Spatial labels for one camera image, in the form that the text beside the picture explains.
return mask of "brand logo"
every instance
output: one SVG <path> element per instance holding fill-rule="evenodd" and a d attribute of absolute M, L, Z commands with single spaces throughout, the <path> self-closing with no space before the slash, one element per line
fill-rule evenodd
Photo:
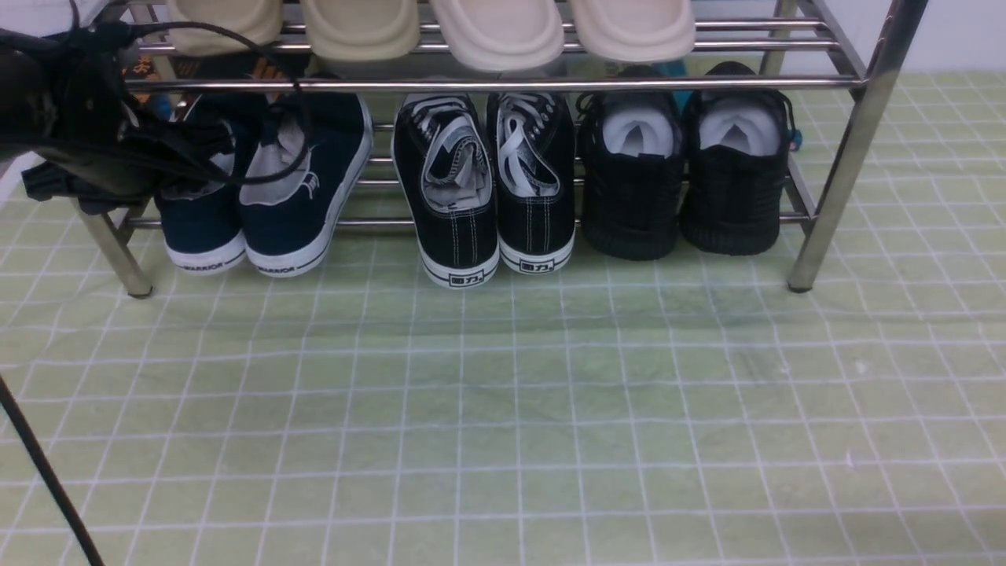
<path fill-rule="evenodd" d="M 555 270 L 555 259 L 534 262 L 526 259 L 520 260 L 520 270 L 522 272 L 551 272 Z"/>
<path fill-rule="evenodd" d="M 263 272 L 293 272 L 296 269 L 296 266 L 278 266 L 276 268 L 270 268 L 268 266 L 259 267 L 259 270 Z"/>
<path fill-rule="evenodd" d="M 304 177 L 304 180 L 301 181 L 301 186 L 298 187 L 298 189 L 307 188 L 308 197 L 314 200 L 314 191 L 318 190 L 319 186 L 321 186 L 321 180 L 318 179 L 318 175 L 311 171 L 308 172 L 308 174 Z"/>
<path fill-rule="evenodd" d="M 449 282 L 452 289 L 462 290 L 465 288 L 474 288 L 485 279 L 486 272 L 484 270 L 480 270 L 478 272 L 473 272 L 472 274 L 452 274 Z"/>
<path fill-rule="evenodd" d="M 213 264 L 183 264 L 181 266 L 185 270 L 216 270 L 223 266 L 223 262 L 215 262 Z"/>

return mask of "white rubber sole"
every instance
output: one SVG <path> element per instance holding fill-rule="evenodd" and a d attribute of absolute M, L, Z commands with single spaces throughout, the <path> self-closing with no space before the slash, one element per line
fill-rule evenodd
<path fill-rule="evenodd" d="M 484 285 L 493 277 L 493 274 L 496 274 L 496 268 L 500 263 L 500 248 L 497 246 L 493 255 L 482 264 L 468 268 L 440 264 L 423 250 L 422 243 L 420 244 L 420 256 L 423 258 L 423 266 L 426 267 L 427 274 L 436 285 L 445 290 L 472 290 Z"/>
<path fill-rule="evenodd" d="M 196 0 L 209 4 L 216 0 Z M 259 45 L 266 45 L 276 41 L 283 29 L 283 0 L 263 0 L 259 19 L 250 22 L 240 22 L 243 28 L 233 29 L 228 19 L 233 17 L 232 13 L 222 13 L 214 21 L 208 23 L 225 27 L 247 37 Z M 179 4 L 184 4 L 183 0 L 168 0 L 168 14 L 172 21 L 190 21 Z M 219 55 L 246 50 L 247 47 L 222 35 L 218 35 L 204 29 L 172 29 L 169 31 L 171 43 L 175 45 L 178 52 L 183 55 L 202 57 L 208 55 Z"/>
<path fill-rule="evenodd" d="M 191 274 L 218 274 L 233 268 L 244 258 L 244 234 L 240 231 L 223 245 L 201 253 L 176 251 L 167 243 L 164 246 L 168 249 L 171 262 Z"/>
<path fill-rule="evenodd" d="M 507 245 L 502 237 L 499 239 L 500 255 L 503 257 L 503 262 L 510 268 L 524 274 L 547 274 L 562 268 L 565 263 L 569 262 L 569 257 L 572 256 L 572 244 L 576 240 L 575 237 L 570 237 L 568 243 L 551 253 L 532 255 Z"/>
<path fill-rule="evenodd" d="M 311 50 L 318 56 L 335 61 L 387 60 L 407 54 L 420 42 L 420 10 L 415 0 L 400 0 L 401 10 L 385 27 L 369 29 L 372 22 L 361 21 L 364 31 L 350 35 L 340 33 L 322 15 L 319 3 L 332 0 L 301 0 Z M 353 27 L 352 21 L 341 22 Z"/>
<path fill-rule="evenodd" d="M 339 223 L 339 214 L 342 213 L 342 207 L 346 204 L 349 193 L 352 192 L 356 181 L 360 179 L 360 174 L 363 173 L 367 159 L 370 157 L 370 152 L 373 150 L 373 122 L 370 117 L 370 111 L 367 109 L 367 105 L 363 102 L 362 98 L 360 99 L 360 106 L 363 110 L 363 139 L 360 140 L 360 146 L 356 149 L 356 155 L 353 156 L 353 160 L 349 163 L 349 169 L 346 171 L 347 178 L 339 184 L 339 188 L 335 191 L 335 197 L 332 198 L 332 202 L 328 205 L 328 211 L 325 214 L 325 225 L 322 227 L 321 232 L 304 247 L 282 255 L 267 255 L 256 251 L 249 246 L 247 248 L 248 259 L 259 268 L 259 272 L 277 278 L 289 278 L 298 274 L 304 274 L 321 264 L 322 259 L 325 258 L 325 253 L 328 252 L 328 247 L 332 244 L 332 234 L 335 233 L 335 226 Z"/>
<path fill-rule="evenodd" d="M 571 0 L 576 35 L 583 48 L 606 59 L 625 62 L 660 62 L 679 59 L 695 48 L 695 16 L 691 0 L 650 0 L 654 10 L 665 10 L 671 2 L 682 9 L 681 17 L 658 32 L 635 31 L 619 26 L 598 13 L 590 0 Z"/>
<path fill-rule="evenodd" d="M 565 43 L 565 33 L 562 30 L 562 18 L 558 9 L 550 16 L 547 36 L 542 35 L 535 41 L 498 41 L 483 40 L 474 36 L 472 25 L 459 19 L 456 9 L 445 0 L 430 0 L 437 20 L 441 25 L 441 33 L 447 40 L 451 53 L 463 64 L 477 70 L 504 72 L 508 70 L 526 70 L 547 64 L 562 54 Z M 500 43 L 493 46 L 491 42 Z"/>

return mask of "black cable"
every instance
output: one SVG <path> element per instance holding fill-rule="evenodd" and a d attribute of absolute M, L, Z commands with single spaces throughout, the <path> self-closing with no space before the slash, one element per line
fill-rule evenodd
<path fill-rule="evenodd" d="M 74 18 L 74 25 L 77 22 L 77 18 Z M 279 57 L 275 56 L 275 53 L 269 47 L 264 47 L 257 44 L 250 39 L 217 25 L 203 23 L 203 22 L 161 22 L 161 23 L 150 23 L 150 24 L 127 24 L 123 22 L 111 22 L 106 24 L 98 24 L 101 26 L 128 26 L 129 36 L 135 40 L 137 38 L 149 35 L 151 33 L 159 33 L 163 31 L 168 31 L 171 29 L 202 29 L 217 33 L 229 39 L 233 39 L 238 43 L 241 43 L 248 49 L 253 50 L 261 57 L 265 58 L 271 64 L 276 66 L 281 72 L 286 74 L 294 86 L 294 96 L 297 97 L 301 106 L 301 129 L 304 132 L 304 144 L 301 145 L 300 151 L 294 158 L 293 162 L 285 167 L 284 169 L 271 173 L 269 175 L 263 175 L 258 177 L 243 177 L 234 175 L 222 175 L 212 173 L 210 171 L 204 171 L 197 169 L 195 167 L 186 167 L 175 161 L 168 161 L 166 159 L 160 159 L 157 157 L 151 157 L 139 152 L 133 152 L 123 149 L 114 149 L 108 146 L 97 145 L 87 142 L 74 142 L 70 140 L 60 140 L 54 138 L 48 138 L 44 136 L 4 136 L 0 135 L 0 144 L 12 144 L 12 145 L 24 145 L 30 147 L 44 147 L 55 150 L 63 151 L 77 151 L 90 153 L 92 155 L 101 156 L 106 159 L 113 161 L 119 161 L 123 163 L 129 163 L 134 165 L 139 165 L 147 167 L 150 169 L 155 169 L 158 171 L 164 171 L 167 173 L 172 173 L 181 177 L 198 179 L 205 182 L 219 182 L 223 184 L 242 184 L 242 185 L 254 185 L 254 184 L 266 184 L 280 180 L 287 177 L 294 171 L 296 171 L 307 159 L 308 152 L 310 150 L 310 139 L 313 130 L 313 120 L 311 115 L 310 104 L 304 95 L 304 89 L 301 87 L 301 82 L 297 78 L 297 73 L 294 72 L 290 66 L 280 60 Z M 73 33 L 77 32 L 76 29 L 71 29 L 67 34 L 67 37 L 71 36 Z"/>
<path fill-rule="evenodd" d="M 14 399 L 14 394 L 11 393 L 7 387 L 7 383 L 4 382 L 3 376 L 0 376 L 0 406 L 3 406 L 4 412 L 7 413 L 7 418 L 10 419 L 10 424 L 14 425 L 14 430 L 17 431 L 17 435 L 21 437 L 21 443 L 24 444 L 24 449 L 27 450 L 28 456 L 38 469 L 38 475 L 42 477 L 42 482 L 45 483 L 49 494 L 55 500 L 59 512 L 66 518 L 66 523 L 69 524 L 70 530 L 73 531 L 73 536 L 80 543 L 83 555 L 88 558 L 88 564 L 91 564 L 91 566 L 105 566 L 102 555 L 98 552 L 98 547 L 95 546 L 94 539 L 91 538 L 91 533 L 88 532 L 88 528 L 83 525 L 83 520 L 80 519 L 80 514 L 73 507 L 73 502 L 70 501 L 69 496 L 66 495 L 66 491 L 63 490 L 62 484 L 59 483 L 55 471 L 52 470 L 52 464 L 45 457 L 45 451 L 42 450 L 41 444 L 38 443 L 38 437 L 32 432 L 31 426 L 28 425 L 28 420 L 17 405 L 17 400 Z"/>

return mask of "slipper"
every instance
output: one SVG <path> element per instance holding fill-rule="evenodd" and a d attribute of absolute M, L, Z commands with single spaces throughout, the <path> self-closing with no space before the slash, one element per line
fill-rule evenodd
<path fill-rule="evenodd" d="M 583 47 L 607 59 L 658 62 L 695 47 L 691 0 L 569 0 Z"/>
<path fill-rule="evenodd" d="M 420 42 L 415 0 L 301 0 L 311 50 L 332 60 L 400 57 Z"/>
<path fill-rule="evenodd" d="M 472 68 L 528 69 L 562 53 L 565 36 L 554 0 L 430 0 L 430 4 L 451 52 Z"/>
<path fill-rule="evenodd" d="M 168 0 L 171 21 L 225 27 L 260 45 L 276 41 L 283 28 L 283 0 Z M 183 55 L 200 57 L 242 51 L 233 39 L 204 29 L 172 29 L 171 42 Z"/>

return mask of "white wall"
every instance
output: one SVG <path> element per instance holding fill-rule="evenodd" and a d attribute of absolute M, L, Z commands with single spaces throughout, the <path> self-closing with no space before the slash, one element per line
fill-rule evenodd
<path fill-rule="evenodd" d="M 860 55 L 869 62 L 888 0 L 826 0 Z M 698 17 L 767 16 L 774 0 L 697 0 Z M 930 0 L 905 68 L 909 70 L 1006 70 L 1006 1 Z M 820 53 L 791 52 L 786 68 L 826 71 L 828 59 Z"/>

